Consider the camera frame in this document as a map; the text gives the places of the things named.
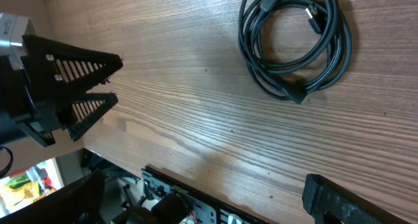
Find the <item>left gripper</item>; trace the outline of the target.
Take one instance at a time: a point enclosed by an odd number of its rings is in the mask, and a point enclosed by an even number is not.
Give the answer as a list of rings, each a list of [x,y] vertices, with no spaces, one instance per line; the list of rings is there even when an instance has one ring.
[[[65,127],[76,142],[118,103],[115,93],[85,92],[120,70],[121,58],[36,35],[22,38],[25,68],[1,56],[1,145],[30,137],[47,147],[56,143],[52,132]],[[65,126],[56,121],[47,127],[34,104],[71,99]]]

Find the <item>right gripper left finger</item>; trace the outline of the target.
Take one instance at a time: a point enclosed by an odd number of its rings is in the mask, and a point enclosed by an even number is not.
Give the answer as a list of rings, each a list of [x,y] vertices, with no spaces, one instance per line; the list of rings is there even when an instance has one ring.
[[[100,170],[1,218],[1,224],[96,223],[103,201],[105,179]]]

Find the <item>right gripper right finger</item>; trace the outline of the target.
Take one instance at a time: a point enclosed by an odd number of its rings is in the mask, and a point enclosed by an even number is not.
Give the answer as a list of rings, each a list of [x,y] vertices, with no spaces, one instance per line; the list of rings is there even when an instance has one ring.
[[[306,176],[302,201],[316,224],[409,224],[319,174]]]

